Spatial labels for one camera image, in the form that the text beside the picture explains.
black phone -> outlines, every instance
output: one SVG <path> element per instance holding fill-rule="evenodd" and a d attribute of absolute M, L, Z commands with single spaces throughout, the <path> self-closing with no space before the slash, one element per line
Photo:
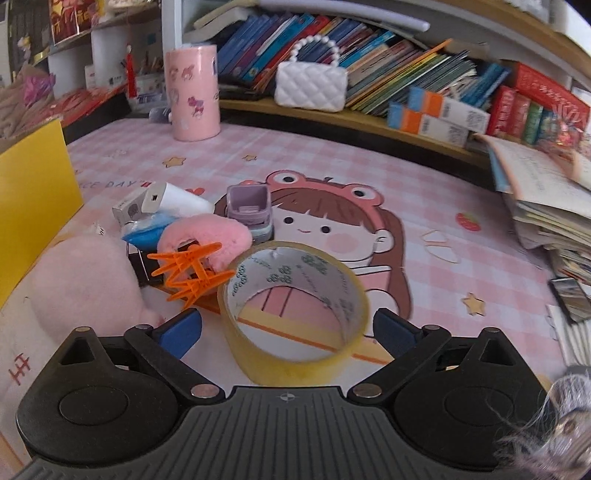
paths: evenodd
<path fill-rule="evenodd" d="M 555 278 L 548 282 L 564 315 L 572 322 L 591 319 L 591 301 L 574 278 Z"/>

white quilted handbag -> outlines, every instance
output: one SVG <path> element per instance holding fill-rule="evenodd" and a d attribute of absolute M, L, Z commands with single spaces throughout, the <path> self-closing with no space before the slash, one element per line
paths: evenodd
<path fill-rule="evenodd" d="M 297 61 L 300 49 L 313 41 L 326 43 L 330 65 Z M 339 67 L 339 48 L 328 37 L 311 35 L 294 44 L 289 61 L 282 61 L 275 77 L 275 101 L 281 106 L 340 112 L 345 108 L 347 70 Z"/>

ribbed gray surface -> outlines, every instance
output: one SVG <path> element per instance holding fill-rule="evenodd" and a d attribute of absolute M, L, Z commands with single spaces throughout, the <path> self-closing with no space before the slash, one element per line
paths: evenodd
<path fill-rule="evenodd" d="M 523 480 L 514 471 L 441 466 L 406 445 L 378 408 L 336 387 L 239 387 L 222 404 L 193 407 L 175 434 L 141 458 L 74 469 L 35 460 L 19 480 Z"/>

yellow folder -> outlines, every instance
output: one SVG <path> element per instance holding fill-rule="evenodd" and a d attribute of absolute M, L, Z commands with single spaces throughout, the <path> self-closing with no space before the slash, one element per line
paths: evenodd
<path fill-rule="evenodd" d="M 82 204 L 59 120 L 0 153 L 0 307 Z"/>

orange spiky object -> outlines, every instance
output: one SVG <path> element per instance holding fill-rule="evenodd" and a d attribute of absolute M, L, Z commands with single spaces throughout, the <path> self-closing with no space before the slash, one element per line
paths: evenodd
<path fill-rule="evenodd" d="M 148 254 L 148 258 L 162 260 L 165 262 L 163 267 L 152 272 L 153 277 L 160 274 L 168 274 L 164 281 L 164 286 L 177 289 L 178 292 L 167 298 L 168 301 L 178 300 L 186 297 L 183 308 L 189 308 L 195 301 L 222 283 L 230 280 L 234 275 L 234 270 L 226 270 L 215 273 L 210 268 L 203 266 L 202 260 L 206 259 L 212 253 L 220 250 L 222 244 L 217 242 L 209 245 L 190 245 L 184 252 L 168 252 L 163 254 Z M 182 273 L 187 273 L 190 268 L 193 269 L 197 278 L 188 278 L 177 281 Z"/>

